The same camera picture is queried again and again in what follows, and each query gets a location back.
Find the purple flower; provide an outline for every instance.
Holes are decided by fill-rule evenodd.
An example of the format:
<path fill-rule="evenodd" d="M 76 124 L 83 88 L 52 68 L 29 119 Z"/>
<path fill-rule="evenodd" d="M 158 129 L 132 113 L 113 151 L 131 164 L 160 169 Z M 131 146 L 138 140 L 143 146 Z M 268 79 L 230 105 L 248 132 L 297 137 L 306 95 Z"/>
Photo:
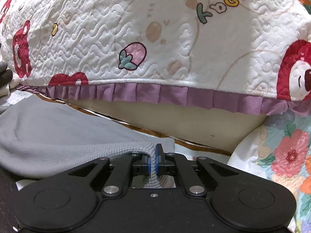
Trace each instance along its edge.
<path fill-rule="evenodd" d="M 306 220 L 301 222 L 301 233 L 310 233 L 311 224 Z"/>
<path fill-rule="evenodd" d="M 287 110 L 283 114 L 276 114 L 268 117 L 264 124 L 268 127 L 276 125 L 279 130 L 283 130 L 287 123 L 293 123 L 294 120 L 295 114 L 292 111 Z"/>

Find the purple ruffle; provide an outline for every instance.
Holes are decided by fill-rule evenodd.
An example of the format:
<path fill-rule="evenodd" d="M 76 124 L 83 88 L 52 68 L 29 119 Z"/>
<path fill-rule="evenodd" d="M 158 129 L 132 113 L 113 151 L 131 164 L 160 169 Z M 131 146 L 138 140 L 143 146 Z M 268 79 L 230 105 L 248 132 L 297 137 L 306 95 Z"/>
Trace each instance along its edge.
<path fill-rule="evenodd" d="M 281 114 L 288 109 L 302 116 L 308 116 L 311 112 L 310 101 L 288 102 L 261 96 L 147 83 L 48 87 L 20 85 L 17 89 L 41 93 L 52 99 L 173 103 L 181 106 L 216 108 L 251 115 L 264 114 L 270 116 Z"/>

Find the quilted stitching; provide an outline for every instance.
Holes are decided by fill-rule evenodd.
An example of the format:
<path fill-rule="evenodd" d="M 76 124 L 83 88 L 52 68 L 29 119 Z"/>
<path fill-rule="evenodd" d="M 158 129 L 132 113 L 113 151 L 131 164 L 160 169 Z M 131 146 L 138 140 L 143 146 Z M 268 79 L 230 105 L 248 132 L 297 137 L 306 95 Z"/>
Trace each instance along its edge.
<path fill-rule="evenodd" d="M 1 54 L 25 85 L 136 82 L 302 100 L 277 94 L 287 49 L 310 40 L 298 0 L 3 0 L 0 8 Z M 135 43 L 145 57 L 126 49 Z"/>

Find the mattress cover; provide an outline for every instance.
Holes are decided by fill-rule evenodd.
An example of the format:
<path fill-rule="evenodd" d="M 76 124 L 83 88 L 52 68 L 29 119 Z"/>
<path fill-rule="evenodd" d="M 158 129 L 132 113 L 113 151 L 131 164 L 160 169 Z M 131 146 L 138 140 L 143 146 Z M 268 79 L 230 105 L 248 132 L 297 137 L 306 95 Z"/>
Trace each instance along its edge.
<path fill-rule="evenodd" d="M 53 98 L 309 114 L 298 0 L 3 0 L 1 55 Z"/>

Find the gray knit cloth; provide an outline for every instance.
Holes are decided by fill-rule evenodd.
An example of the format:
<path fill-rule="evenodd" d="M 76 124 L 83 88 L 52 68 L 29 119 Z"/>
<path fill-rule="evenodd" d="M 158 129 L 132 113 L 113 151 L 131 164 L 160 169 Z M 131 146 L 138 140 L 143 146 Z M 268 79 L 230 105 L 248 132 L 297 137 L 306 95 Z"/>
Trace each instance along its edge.
<path fill-rule="evenodd" d="M 137 152 L 149 155 L 151 161 L 144 187 L 172 187 L 172 177 L 158 178 L 155 173 L 157 143 L 166 152 L 174 151 L 171 138 L 149 137 L 36 95 L 6 111 L 0 108 L 0 165 L 28 178 L 49 177 L 102 156 L 113 159 Z"/>

